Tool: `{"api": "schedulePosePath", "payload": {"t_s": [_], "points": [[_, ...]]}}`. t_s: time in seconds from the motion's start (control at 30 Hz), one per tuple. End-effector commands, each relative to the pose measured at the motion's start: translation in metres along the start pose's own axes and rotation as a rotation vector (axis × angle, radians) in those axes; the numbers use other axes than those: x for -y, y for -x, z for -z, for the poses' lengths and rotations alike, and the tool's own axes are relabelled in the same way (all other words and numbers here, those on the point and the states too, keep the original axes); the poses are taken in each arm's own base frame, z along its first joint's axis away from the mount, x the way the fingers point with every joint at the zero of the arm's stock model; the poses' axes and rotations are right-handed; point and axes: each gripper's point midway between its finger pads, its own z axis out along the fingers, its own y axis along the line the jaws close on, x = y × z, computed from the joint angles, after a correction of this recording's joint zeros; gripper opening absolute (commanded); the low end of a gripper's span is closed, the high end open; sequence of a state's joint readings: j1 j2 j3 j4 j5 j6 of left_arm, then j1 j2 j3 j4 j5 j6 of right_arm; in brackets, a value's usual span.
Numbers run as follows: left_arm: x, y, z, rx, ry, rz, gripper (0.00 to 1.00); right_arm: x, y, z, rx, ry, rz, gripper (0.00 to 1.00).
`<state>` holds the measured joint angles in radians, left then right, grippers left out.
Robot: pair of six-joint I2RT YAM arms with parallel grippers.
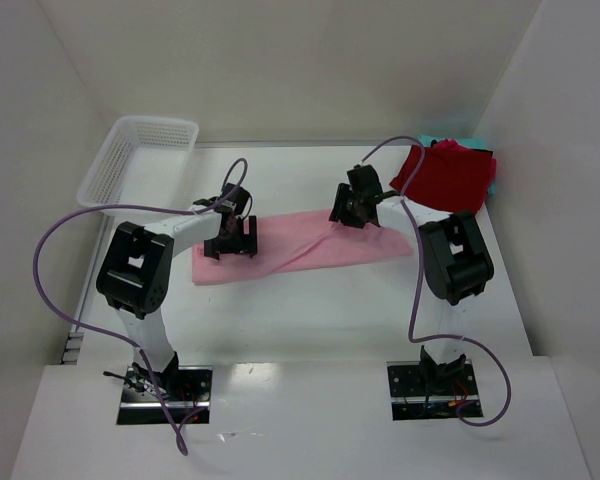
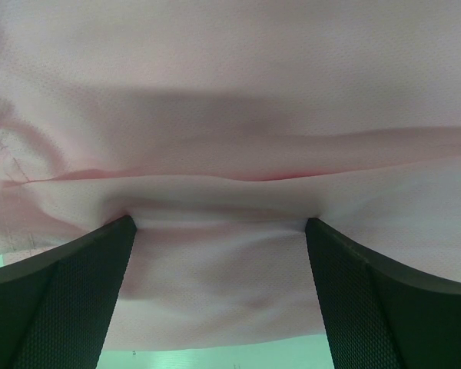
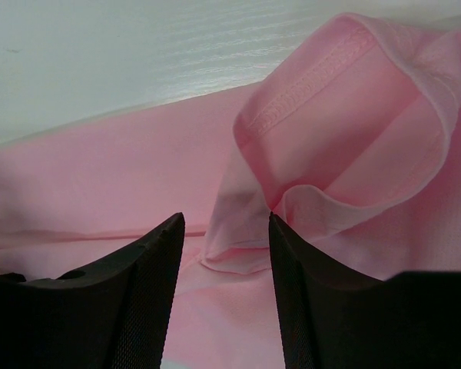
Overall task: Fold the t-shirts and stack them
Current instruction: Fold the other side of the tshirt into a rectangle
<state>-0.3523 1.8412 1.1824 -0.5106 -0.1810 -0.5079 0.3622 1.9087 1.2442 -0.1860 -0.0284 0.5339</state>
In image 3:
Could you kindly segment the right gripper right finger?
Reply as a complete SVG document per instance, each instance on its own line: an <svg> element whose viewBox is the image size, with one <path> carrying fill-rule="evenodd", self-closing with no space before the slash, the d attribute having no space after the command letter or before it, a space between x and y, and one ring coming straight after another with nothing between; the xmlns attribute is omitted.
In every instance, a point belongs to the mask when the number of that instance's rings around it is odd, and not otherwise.
<svg viewBox="0 0 461 369"><path fill-rule="evenodd" d="M361 274L269 218L288 368L461 368L461 272Z"/></svg>

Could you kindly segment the pink t shirt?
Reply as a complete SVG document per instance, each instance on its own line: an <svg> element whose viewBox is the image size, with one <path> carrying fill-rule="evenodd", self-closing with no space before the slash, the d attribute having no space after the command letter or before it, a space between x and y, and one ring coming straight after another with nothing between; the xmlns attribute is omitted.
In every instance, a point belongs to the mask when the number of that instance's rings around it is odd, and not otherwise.
<svg viewBox="0 0 461 369"><path fill-rule="evenodd" d="M189 368L284 366L270 213L375 278L461 270L461 29L345 13L257 84L0 147L0 274L57 277L175 212L164 355Z"/></svg>

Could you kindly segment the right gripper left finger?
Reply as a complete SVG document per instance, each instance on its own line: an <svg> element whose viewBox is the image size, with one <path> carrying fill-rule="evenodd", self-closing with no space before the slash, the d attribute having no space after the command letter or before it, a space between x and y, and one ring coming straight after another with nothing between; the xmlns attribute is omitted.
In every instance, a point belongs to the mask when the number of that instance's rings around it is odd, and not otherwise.
<svg viewBox="0 0 461 369"><path fill-rule="evenodd" d="M169 217L56 279L0 275L0 368L158 368L184 245Z"/></svg>

